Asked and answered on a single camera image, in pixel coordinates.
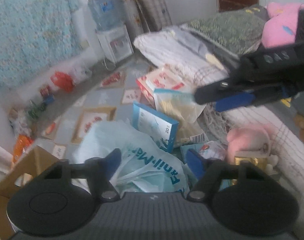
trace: red snack bag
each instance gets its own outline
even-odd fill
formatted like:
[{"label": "red snack bag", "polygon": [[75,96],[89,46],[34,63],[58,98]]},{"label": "red snack bag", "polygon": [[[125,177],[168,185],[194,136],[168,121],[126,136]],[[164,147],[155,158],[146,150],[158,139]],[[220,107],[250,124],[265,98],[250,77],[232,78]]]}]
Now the red snack bag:
[{"label": "red snack bag", "polygon": [[51,80],[54,85],[65,90],[69,93],[73,90],[73,80],[72,78],[63,72],[56,71]]}]

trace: orange package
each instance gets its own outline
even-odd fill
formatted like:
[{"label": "orange package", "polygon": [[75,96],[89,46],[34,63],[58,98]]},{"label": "orange package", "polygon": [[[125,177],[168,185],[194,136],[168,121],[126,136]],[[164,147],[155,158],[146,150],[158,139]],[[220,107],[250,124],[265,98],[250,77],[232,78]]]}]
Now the orange package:
[{"label": "orange package", "polygon": [[54,85],[56,85],[61,89],[64,89],[65,92],[67,93],[72,92],[73,80],[68,74],[56,71],[55,74],[51,76],[51,80]]},{"label": "orange package", "polygon": [[21,134],[19,135],[13,150],[11,168],[13,168],[13,166],[16,164],[18,159],[22,156],[25,149],[27,149],[32,143],[33,140],[30,137]]}]

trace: bed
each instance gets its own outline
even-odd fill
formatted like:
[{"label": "bed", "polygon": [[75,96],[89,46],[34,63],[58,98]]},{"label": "bed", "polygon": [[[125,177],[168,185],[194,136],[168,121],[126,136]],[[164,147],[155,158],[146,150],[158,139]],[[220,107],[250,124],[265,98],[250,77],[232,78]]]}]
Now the bed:
[{"label": "bed", "polygon": [[[246,8],[236,11],[232,17],[224,13],[219,23],[215,21],[218,17],[216,15],[207,21],[194,20],[180,28],[170,27],[158,33],[143,34],[137,37],[134,45],[156,66],[170,68],[193,84],[204,86],[226,78],[233,68],[233,60],[260,47],[260,35],[268,19],[264,8],[254,8],[260,11],[253,10],[253,7]],[[240,23],[240,18],[246,19],[245,22]],[[211,53],[215,53],[226,65],[224,69],[207,60],[207,54]],[[270,123],[275,128],[272,152],[280,157],[278,168],[289,181],[284,183],[284,186],[292,190],[300,202],[300,218],[294,231],[297,236],[304,239],[304,143],[299,140],[299,130],[292,121],[295,112],[293,107],[287,108],[281,102],[275,102],[260,107],[241,107],[219,116],[223,116],[230,126],[240,127],[247,123],[259,122]],[[206,107],[204,114],[213,114],[213,109],[210,106]],[[208,128],[211,129],[215,125],[220,126],[212,123]],[[222,131],[221,137],[216,136],[225,144],[226,132],[223,130],[223,136]]]}]

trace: cardboard package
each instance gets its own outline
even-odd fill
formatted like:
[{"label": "cardboard package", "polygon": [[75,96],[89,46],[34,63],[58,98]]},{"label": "cardboard package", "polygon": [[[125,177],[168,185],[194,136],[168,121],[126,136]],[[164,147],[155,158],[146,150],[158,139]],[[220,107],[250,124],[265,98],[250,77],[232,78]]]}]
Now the cardboard package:
[{"label": "cardboard package", "polygon": [[7,240],[14,235],[14,230],[6,214],[9,199],[20,189],[15,184],[18,178],[25,174],[33,178],[58,161],[41,147],[35,147],[14,166],[13,170],[0,182],[0,240]]},{"label": "cardboard package", "polygon": [[155,89],[170,89],[186,93],[191,93],[194,90],[194,86],[192,84],[184,81],[181,77],[165,68],[156,69],[145,76],[138,78],[136,83],[142,94],[154,108]]}]

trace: round black pad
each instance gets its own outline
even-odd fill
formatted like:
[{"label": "round black pad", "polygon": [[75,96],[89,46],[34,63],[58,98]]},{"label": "round black pad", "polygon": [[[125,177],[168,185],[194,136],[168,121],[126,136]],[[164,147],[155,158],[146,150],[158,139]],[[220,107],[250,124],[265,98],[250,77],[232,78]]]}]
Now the round black pad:
[{"label": "round black pad", "polygon": [[10,222],[29,235],[57,236],[78,229],[93,215],[90,193],[62,180],[45,179],[19,190],[7,205]]},{"label": "round black pad", "polygon": [[225,188],[215,194],[211,209],[227,228],[244,235],[274,236],[288,230],[299,213],[297,201],[282,188],[262,182]]}]

